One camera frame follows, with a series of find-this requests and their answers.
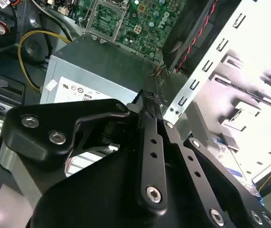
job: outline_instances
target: blue label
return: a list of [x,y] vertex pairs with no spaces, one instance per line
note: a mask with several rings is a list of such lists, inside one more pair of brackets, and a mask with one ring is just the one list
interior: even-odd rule
[[229,169],[229,168],[226,168],[226,169],[228,169],[228,171],[234,176],[243,177],[243,175],[238,171],[235,171],[235,170],[232,170],[232,169]]

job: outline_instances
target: silver screw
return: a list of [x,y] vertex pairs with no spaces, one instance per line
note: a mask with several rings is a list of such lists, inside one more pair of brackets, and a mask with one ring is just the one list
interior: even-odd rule
[[212,220],[218,224],[219,226],[223,226],[224,225],[224,219],[222,217],[222,215],[215,209],[210,209],[210,215]]
[[196,147],[200,147],[200,144],[197,141],[193,140],[192,142]]
[[266,215],[265,213],[262,213],[262,216],[271,225],[271,218],[269,218],[268,215]]
[[25,116],[21,119],[21,123],[28,128],[36,128],[39,126],[39,120],[33,116]]
[[253,220],[260,224],[260,225],[263,225],[263,222],[262,222],[262,219],[260,218],[260,216],[257,215],[257,213],[255,213],[254,211],[251,212],[251,216],[253,218]]
[[146,194],[149,197],[149,199],[154,203],[159,203],[161,200],[160,192],[155,187],[147,187]]
[[117,107],[119,110],[121,110],[121,111],[124,111],[124,110],[125,110],[125,107],[124,107],[122,104],[120,104],[120,103],[117,103],[117,104],[116,104],[116,107]]
[[56,145],[62,145],[65,143],[65,135],[61,132],[51,132],[49,140]]
[[167,125],[169,128],[171,128],[171,129],[173,128],[172,123],[167,122],[166,125]]

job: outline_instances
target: power supply label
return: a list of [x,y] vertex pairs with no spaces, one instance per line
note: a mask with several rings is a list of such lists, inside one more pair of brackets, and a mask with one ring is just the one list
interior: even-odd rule
[[54,103],[110,99],[111,97],[90,89],[82,84],[61,77]]

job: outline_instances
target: white cable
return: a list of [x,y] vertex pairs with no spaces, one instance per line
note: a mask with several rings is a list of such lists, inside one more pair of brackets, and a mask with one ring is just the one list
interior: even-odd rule
[[58,20],[55,16],[53,16],[51,13],[49,13],[49,12],[47,12],[47,11],[45,11],[35,0],[31,0],[32,2],[33,2],[33,4],[37,7],[37,8],[39,8],[39,10],[40,11],[42,11],[43,13],[45,13],[45,14],[47,14],[49,17],[51,17],[52,19],[54,19],[54,20],[56,20],[65,30],[66,30],[66,32],[67,32],[67,34],[69,35],[69,38],[71,39],[71,40],[73,40],[72,39],[72,36],[71,36],[71,33],[70,33],[70,31],[69,31],[69,29],[66,27],[66,25],[63,23],[63,22],[61,22],[60,20]]

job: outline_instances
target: green circuit board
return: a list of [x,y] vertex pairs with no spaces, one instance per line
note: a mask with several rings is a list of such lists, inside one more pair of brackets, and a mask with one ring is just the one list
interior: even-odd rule
[[[134,2],[135,0],[131,0],[116,41],[161,61],[161,48],[186,0],[168,0],[164,5],[161,5],[159,0],[140,0],[139,4]],[[136,26],[141,28],[139,34],[134,32]]]
[[97,5],[96,8],[97,15],[94,17],[92,28],[107,36],[113,37],[121,16],[114,10],[103,5]]
[[[181,9],[187,0],[130,0],[115,43],[123,48],[141,53],[143,57],[161,61],[161,48],[175,25]],[[84,18],[95,0],[79,0],[73,14],[66,16],[78,21]],[[97,15],[93,19],[92,28],[112,36],[119,24],[120,15],[114,10],[97,5]],[[60,12],[58,6],[52,7]]]

